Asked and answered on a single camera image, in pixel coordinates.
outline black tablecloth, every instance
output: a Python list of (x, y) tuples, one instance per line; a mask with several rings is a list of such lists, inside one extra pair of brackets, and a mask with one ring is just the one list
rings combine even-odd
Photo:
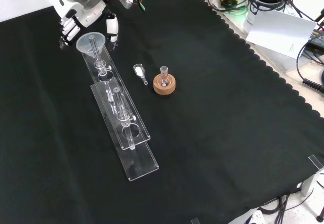
[[(160, 169), (126, 179), (75, 48), (53, 8), (0, 24), (0, 222), (227, 223), (295, 184), (323, 155), (323, 121), (202, 0), (110, 8), (111, 56), (152, 136)], [(90, 31), (105, 31), (105, 21)], [(152, 80), (166, 65), (176, 91)]]

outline white powder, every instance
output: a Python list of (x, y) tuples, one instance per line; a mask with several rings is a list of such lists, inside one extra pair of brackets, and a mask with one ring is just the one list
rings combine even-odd
[(135, 67), (135, 72), (136, 72), (136, 75), (140, 76), (140, 77), (143, 77), (143, 71), (142, 71), (142, 68), (137, 66)]

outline white paper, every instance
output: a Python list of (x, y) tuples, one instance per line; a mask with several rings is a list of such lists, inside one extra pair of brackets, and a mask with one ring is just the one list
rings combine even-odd
[(259, 11), (247, 41), (297, 59), (315, 26), (315, 22), (282, 12)]

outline clear acrylic stand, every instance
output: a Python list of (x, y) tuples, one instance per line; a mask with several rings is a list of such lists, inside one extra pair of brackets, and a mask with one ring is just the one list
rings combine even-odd
[(104, 46), (100, 33), (83, 35), (76, 43), (94, 85), (91, 86), (129, 181), (159, 168), (149, 146), (150, 135)]

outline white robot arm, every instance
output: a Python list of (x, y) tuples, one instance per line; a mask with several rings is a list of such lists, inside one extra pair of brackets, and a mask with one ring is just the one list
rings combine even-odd
[[(103, 17), (107, 21), (107, 34), (110, 41), (117, 41), (118, 20), (116, 15), (109, 11), (107, 1), (109, 0), (51, 0), (61, 17), (61, 48), (72, 45), (82, 30)], [(120, 1), (127, 9), (133, 3), (133, 0)]]

